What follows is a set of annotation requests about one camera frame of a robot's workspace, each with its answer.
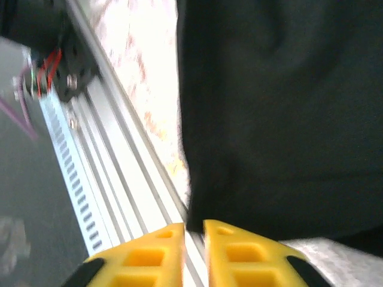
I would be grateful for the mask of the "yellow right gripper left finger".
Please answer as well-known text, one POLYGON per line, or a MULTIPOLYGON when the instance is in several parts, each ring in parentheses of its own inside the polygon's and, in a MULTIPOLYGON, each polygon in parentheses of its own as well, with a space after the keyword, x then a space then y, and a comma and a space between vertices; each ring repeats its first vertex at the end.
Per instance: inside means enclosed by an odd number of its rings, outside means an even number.
POLYGON ((61 287, 183 287, 183 223, 89 257, 61 287))

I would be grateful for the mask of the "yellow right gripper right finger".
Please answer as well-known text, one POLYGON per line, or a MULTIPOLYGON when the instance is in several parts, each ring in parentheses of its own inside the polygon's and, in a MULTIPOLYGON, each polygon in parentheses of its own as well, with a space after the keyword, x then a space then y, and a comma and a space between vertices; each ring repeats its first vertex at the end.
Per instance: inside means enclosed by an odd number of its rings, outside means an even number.
POLYGON ((217 220, 204 230, 209 287, 329 287, 294 248, 217 220))

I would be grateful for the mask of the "black printed t-shirt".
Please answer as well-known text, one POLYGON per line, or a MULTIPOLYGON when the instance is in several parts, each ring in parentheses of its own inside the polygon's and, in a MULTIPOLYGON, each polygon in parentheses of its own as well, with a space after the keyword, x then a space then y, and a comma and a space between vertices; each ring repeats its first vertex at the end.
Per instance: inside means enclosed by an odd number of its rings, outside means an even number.
POLYGON ((187 229, 383 258, 383 0, 177 0, 187 229))

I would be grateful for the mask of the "wide aluminium mounting rail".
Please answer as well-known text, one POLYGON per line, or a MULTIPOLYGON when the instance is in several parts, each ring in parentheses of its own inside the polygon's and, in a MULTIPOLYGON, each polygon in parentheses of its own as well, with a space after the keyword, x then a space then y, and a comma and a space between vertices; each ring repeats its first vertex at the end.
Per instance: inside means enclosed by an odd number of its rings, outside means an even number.
POLYGON ((90 27, 89 0, 65 2, 96 60, 96 75, 71 106, 81 161, 111 244, 184 221, 186 207, 90 27))

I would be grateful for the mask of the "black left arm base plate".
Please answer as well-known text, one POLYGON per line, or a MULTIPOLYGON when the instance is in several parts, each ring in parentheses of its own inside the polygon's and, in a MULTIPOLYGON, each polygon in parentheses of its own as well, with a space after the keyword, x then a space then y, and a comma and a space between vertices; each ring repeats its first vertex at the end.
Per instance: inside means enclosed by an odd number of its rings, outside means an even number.
POLYGON ((59 47, 62 57, 53 83, 59 100, 67 103, 85 90, 98 66, 85 38, 68 19, 62 25, 59 47))

